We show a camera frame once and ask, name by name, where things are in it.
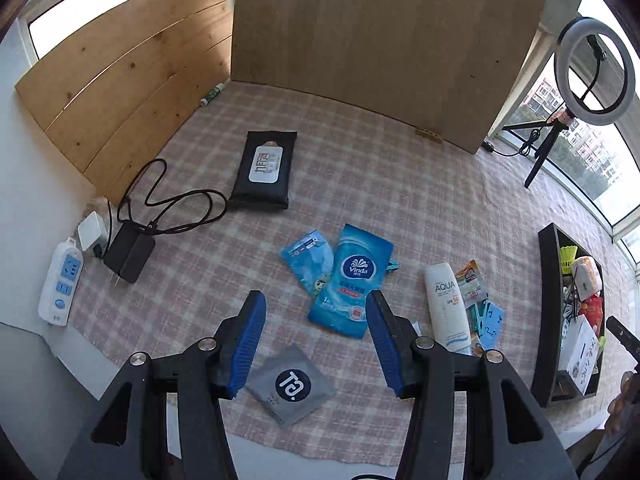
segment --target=black wet wipes pack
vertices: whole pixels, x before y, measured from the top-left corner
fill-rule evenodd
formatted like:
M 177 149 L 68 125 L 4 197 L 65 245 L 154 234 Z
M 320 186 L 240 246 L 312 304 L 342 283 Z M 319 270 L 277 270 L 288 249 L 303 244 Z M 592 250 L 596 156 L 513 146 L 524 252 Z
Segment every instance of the black wet wipes pack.
M 246 387 L 287 428 L 335 395 L 335 388 L 297 346 L 268 358 Z
M 289 208 L 289 172 L 297 132 L 248 132 L 231 208 Z

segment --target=sunscreen bottle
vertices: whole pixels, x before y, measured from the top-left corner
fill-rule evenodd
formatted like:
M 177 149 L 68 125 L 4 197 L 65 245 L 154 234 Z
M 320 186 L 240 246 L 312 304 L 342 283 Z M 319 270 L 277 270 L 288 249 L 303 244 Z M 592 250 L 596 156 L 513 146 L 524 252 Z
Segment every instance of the sunscreen bottle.
M 469 346 L 471 334 L 465 304 L 451 266 L 446 263 L 427 266 L 424 283 L 436 341 L 451 352 Z

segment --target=wooden board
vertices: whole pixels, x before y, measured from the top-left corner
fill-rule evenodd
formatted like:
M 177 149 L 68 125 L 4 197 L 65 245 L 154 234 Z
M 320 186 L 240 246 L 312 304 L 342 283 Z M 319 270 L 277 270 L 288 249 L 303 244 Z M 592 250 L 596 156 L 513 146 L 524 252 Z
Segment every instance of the wooden board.
M 230 54 L 227 38 L 169 79 L 125 121 L 84 172 L 99 195 L 120 201 L 136 173 L 198 108 L 201 97 L 228 79 Z
M 228 38 L 231 30 L 232 16 L 222 3 L 158 32 L 82 90 L 53 121 L 47 135 L 78 170 L 84 171 L 151 94 L 204 51 Z
M 46 130 L 102 70 L 160 30 L 225 0 L 127 0 L 66 38 L 15 86 Z
M 232 78 L 333 98 L 472 153 L 544 0 L 236 0 Z

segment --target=ring light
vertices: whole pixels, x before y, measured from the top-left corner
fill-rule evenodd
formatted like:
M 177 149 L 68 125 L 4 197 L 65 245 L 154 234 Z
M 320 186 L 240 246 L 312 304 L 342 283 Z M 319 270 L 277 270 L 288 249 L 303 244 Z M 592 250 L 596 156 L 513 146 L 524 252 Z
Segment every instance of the ring light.
M 603 34 L 618 48 L 625 70 L 622 92 L 617 100 L 604 110 L 591 110 L 581 102 L 569 87 L 569 65 L 576 46 L 591 34 Z M 620 37 L 604 23 L 594 18 L 579 18 L 571 22 L 560 35 L 554 63 L 556 84 L 562 99 L 578 119 L 594 126 L 613 124 L 628 110 L 636 95 L 636 72 L 629 52 Z

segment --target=power strip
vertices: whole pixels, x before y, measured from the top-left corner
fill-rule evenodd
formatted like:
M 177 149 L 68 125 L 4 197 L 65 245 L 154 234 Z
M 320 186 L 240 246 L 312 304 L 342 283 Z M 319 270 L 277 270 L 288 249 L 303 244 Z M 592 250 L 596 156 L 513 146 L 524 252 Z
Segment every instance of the power strip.
M 83 263 L 82 251 L 73 238 L 60 242 L 53 251 L 38 304 L 38 315 L 44 321 L 66 325 Z

